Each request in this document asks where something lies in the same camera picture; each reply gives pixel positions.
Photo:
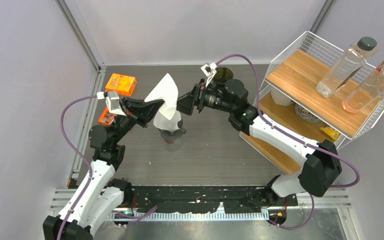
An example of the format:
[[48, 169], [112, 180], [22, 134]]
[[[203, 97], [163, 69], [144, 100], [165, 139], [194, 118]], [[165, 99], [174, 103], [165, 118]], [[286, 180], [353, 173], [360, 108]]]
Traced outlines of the white paper coffee filter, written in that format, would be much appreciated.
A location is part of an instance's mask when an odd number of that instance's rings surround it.
[[181, 120], [181, 113], [177, 110], [171, 119], [166, 118], [162, 113], [158, 111], [153, 119], [153, 125], [160, 130], [175, 132], [181, 128]]

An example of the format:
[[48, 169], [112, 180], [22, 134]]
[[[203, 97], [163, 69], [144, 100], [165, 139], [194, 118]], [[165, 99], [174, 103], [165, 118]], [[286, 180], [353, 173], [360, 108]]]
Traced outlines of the grey glass dripper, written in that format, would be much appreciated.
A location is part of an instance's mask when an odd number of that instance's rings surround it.
[[183, 127], [182, 119], [177, 122], [177, 127], [178, 129], [174, 131], [159, 129], [160, 135], [166, 143], [174, 144], [175, 140], [186, 134], [187, 130]]

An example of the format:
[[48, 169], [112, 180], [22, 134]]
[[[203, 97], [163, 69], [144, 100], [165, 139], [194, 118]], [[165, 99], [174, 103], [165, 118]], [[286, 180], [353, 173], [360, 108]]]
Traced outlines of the glass carafe with leather collar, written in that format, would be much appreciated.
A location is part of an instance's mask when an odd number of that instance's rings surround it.
[[175, 152], [175, 151], [178, 151], [182, 148], [182, 143], [179, 139], [178, 140], [169, 140], [169, 139], [164, 138], [163, 140], [164, 140], [163, 149], [165, 151]]

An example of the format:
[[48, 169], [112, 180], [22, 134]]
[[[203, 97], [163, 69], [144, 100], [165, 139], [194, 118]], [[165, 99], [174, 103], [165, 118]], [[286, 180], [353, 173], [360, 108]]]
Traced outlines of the dark green glass dripper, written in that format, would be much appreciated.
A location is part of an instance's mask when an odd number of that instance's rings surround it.
[[216, 88], [222, 89], [227, 80], [234, 78], [233, 72], [227, 67], [217, 67], [215, 70], [216, 74], [214, 75], [212, 81]]

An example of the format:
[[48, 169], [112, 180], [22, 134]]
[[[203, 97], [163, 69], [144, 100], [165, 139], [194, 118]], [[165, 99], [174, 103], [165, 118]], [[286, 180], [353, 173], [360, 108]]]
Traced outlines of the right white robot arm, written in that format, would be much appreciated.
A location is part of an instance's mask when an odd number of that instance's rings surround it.
[[234, 129], [270, 144], [300, 165], [300, 170], [277, 175], [264, 187], [271, 205], [303, 192], [323, 197], [342, 172], [335, 144], [327, 139], [317, 142], [287, 129], [249, 103], [248, 94], [238, 79], [229, 79], [222, 89], [205, 86], [201, 80], [177, 99], [177, 110], [189, 116], [194, 108], [199, 112], [203, 108], [227, 112]]

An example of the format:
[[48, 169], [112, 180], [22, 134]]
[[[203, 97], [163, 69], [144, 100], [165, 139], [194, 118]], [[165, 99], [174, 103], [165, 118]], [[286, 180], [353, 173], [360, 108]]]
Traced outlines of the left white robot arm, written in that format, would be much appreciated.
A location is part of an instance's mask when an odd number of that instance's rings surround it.
[[133, 202], [131, 184], [111, 179], [123, 161], [126, 148], [118, 142], [135, 125], [146, 128], [165, 101], [123, 97], [117, 102], [122, 113], [114, 117], [113, 123], [98, 124], [89, 130], [94, 155], [91, 162], [85, 162], [87, 175], [64, 208], [44, 220], [46, 240], [92, 240], [117, 206], [128, 207]]

